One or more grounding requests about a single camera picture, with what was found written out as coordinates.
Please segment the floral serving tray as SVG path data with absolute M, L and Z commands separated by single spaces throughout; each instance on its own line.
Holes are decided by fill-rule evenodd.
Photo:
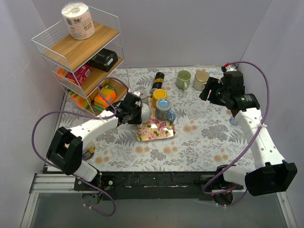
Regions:
M 174 123 L 159 121 L 155 117 L 155 107 L 152 105 L 152 96 L 147 96 L 151 117 L 141 127 L 136 127 L 136 138 L 140 142 L 173 138 L 176 135 Z

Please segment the orange snack bag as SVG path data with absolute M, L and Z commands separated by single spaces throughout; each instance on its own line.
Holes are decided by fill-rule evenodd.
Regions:
M 73 81 L 71 77 L 71 73 L 69 71 L 67 71 L 66 69 L 64 69 L 63 67 L 60 67 L 57 71 L 56 71 L 56 74 L 65 78 L 66 80 L 69 80 L 69 81 Z

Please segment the wrapped toilet paper roll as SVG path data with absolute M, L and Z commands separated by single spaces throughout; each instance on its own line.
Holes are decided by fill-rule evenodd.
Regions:
M 85 40 L 95 34 L 90 9 L 83 2 L 68 3 L 62 8 L 61 14 L 74 39 Z

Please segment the black cylindrical bottle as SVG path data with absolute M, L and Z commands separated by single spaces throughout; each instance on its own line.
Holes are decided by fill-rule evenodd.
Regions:
M 163 72 L 157 72 L 152 84 L 151 92 L 153 93 L 157 89 L 161 89 L 162 84 L 164 82 L 164 73 Z

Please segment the colourful sponge stack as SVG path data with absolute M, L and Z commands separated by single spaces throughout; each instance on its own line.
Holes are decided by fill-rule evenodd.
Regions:
M 73 92 L 72 90 L 68 91 L 69 96 L 71 99 L 80 106 L 81 109 L 87 109 L 89 107 L 89 102 L 86 98 L 78 95 L 77 93 Z

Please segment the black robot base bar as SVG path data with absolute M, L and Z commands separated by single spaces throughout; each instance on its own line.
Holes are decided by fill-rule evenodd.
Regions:
M 212 200 L 202 187 L 214 171 L 107 171 L 99 177 L 99 188 L 115 200 L 199 199 Z

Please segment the yellow mug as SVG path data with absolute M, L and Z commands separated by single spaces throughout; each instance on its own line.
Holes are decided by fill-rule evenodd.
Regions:
M 163 89 L 156 89 L 152 94 L 153 107 L 156 107 L 157 101 L 162 98 L 168 98 L 167 92 Z

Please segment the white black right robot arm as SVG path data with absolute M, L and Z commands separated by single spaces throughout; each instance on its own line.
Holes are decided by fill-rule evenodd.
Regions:
M 246 94 L 243 74 L 240 71 L 223 73 L 221 79 L 210 77 L 200 99 L 225 106 L 241 127 L 251 150 L 255 170 L 227 165 L 218 168 L 216 175 L 204 186 L 215 184 L 225 189 L 231 183 L 246 187 L 252 196 L 283 192 L 295 175 L 296 165 L 288 163 L 278 151 L 262 120 L 259 102 L 254 94 Z

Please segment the blue glazed mug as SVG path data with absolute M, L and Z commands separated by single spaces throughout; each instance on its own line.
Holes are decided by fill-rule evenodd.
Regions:
M 174 122 L 176 114 L 172 110 L 171 101 L 167 98 L 161 98 L 156 102 L 155 117 L 159 121 Z

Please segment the cream mug with black handle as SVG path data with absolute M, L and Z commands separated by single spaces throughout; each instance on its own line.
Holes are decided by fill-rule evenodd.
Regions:
M 209 79 L 209 74 L 205 71 L 198 71 L 195 74 L 193 87 L 198 90 L 202 91 L 205 88 L 205 85 Z

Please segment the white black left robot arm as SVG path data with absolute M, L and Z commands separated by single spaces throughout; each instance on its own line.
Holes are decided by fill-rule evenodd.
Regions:
M 66 175 L 75 175 L 85 185 L 96 190 L 101 185 L 101 172 L 82 159 L 83 152 L 99 135 L 122 124 L 142 123 L 140 92 L 127 93 L 114 107 L 103 110 L 96 119 L 71 129 L 60 127 L 55 132 L 47 152 L 47 159 Z

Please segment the light green ceramic mug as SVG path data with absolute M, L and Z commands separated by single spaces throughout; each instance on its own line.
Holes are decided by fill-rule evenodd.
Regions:
M 181 70 L 177 74 L 176 86 L 179 89 L 187 90 L 191 80 L 191 73 L 187 70 Z

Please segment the pink snack box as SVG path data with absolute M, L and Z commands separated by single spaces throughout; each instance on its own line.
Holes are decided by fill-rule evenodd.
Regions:
M 73 82 L 74 84 L 81 86 L 88 78 L 90 73 L 91 73 L 90 66 L 84 64 L 76 72 L 74 73 L 68 72 L 65 75 L 65 78 L 67 78 L 69 81 Z

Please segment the white grey mug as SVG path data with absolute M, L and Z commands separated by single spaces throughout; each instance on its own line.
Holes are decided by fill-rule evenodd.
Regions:
M 141 111 L 142 123 L 149 122 L 151 115 L 152 113 L 150 107 L 147 104 L 142 104 L 142 111 Z

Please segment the black box on shelf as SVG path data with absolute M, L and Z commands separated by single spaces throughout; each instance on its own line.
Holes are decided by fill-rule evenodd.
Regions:
M 89 59 L 86 64 L 90 67 L 109 72 L 117 61 L 118 56 L 114 51 L 103 48 Z

